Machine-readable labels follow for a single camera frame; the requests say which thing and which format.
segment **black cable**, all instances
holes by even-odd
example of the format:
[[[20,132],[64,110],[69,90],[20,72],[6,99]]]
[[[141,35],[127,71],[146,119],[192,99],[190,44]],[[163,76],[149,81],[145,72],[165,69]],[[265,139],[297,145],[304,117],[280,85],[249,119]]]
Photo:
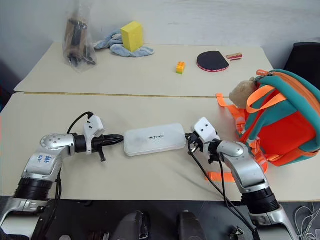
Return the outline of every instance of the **black cable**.
[[[87,111],[83,114],[81,114],[76,120],[74,120],[74,122],[71,124],[71,126],[69,127],[68,131],[66,132],[67,134],[70,134],[72,128],[74,127],[74,125],[80,120],[82,119],[85,115],[88,116],[88,119],[90,119],[94,114],[90,111]],[[54,204],[53,204],[53,209],[51,212],[51,215],[49,217],[49,220],[47,222],[47,224],[45,225],[45,227],[43,228],[43,237],[46,236],[46,234],[48,233],[51,224],[53,223],[53,221],[55,220],[56,217],[56,212],[57,212],[57,208],[59,206],[59,201],[61,199],[61,195],[62,195],[62,183],[61,183],[61,169],[57,175],[56,178],[56,186],[55,186],[55,198],[54,198]]]
[[[199,166],[199,168],[202,170],[203,174],[206,176],[206,178],[209,180],[209,182],[214,186],[214,188],[225,198],[225,200],[234,208],[234,210],[239,214],[237,215],[227,204],[227,208],[237,217],[239,218],[249,229],[252,233],[255,232],[255,229],[251,226],[251,224],[248,222],[248,220],[245,218],[245,216],[236,208],[236,206],[233,204],[233,202],[231,202],[227,196],[226,196],[226,192],[222,192],[220,190],[220,188],[210,179],[210,177],[208,176],[206,170],[202,167],[201,163],[199,162],[199,160],[197,159],[197,157],[194,155],[194,153],[191,150],[191,146],[190,146],[190,142],[188,142],[188,150],[189,150],[189,155],[193,158],[193,160],[196,162],[196,164]]]

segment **floor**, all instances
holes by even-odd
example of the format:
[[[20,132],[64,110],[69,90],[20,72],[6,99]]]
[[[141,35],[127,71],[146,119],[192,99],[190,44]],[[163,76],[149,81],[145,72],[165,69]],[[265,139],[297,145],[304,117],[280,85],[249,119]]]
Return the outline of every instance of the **floor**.
[[[0,206],[6,201],[0,197]],[[311,207],[310,202],[281,203],[292,223],[294,212],[300,206]],[[239,206],[241,212],[248,216],[246,206]],[[234,227],[239,226],[245,231],[245,239],[251,240],[252,235],[244,224],[234,217],[221,201],[76,201],[62,200],[56,220],[49,233],[49,240],[58,240],[61,235],[69,235],[73,240],[88,240],[89,232],[101,231],[112,233],[121,219],[136,210],[148,212],[151,218],[151,239],[176,240],[177,215],[185,210],[194,213],[208,240],[228,240]],[[302,221],[307,215],[299,215]],[[320,216],[313,223],[311,231],[320,229]]]

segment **yellow sponge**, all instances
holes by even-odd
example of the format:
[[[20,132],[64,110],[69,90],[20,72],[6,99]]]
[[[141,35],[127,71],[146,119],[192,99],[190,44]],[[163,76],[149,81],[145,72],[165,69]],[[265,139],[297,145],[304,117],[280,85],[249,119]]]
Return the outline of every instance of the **yellow sponge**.
[[[144,44],[142,26],[133,21],[121,28],[123,46],[130,52],[134,52]]]

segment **stuffed toy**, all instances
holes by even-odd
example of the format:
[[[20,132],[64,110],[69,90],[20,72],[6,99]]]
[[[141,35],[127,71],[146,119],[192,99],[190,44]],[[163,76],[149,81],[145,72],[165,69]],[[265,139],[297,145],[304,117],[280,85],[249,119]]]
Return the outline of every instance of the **stuffed toy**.
[[[229,94],[230,100],[240,109],[247,108],[247,100],[251,94],[258,89],[255,78],[251,77],[249,81],[242,81]]]

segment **gray wall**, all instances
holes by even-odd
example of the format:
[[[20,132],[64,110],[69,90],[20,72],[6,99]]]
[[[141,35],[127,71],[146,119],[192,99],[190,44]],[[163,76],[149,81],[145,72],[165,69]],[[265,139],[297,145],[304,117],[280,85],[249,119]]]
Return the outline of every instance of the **gray wall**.
[[[68,2],[0,0],[0,60],[19,79],[63,39]],[[281,68],[293,43],[320,39],[320,0],[96,0],[93,39],[132,20],[146,43],[261,46]]]

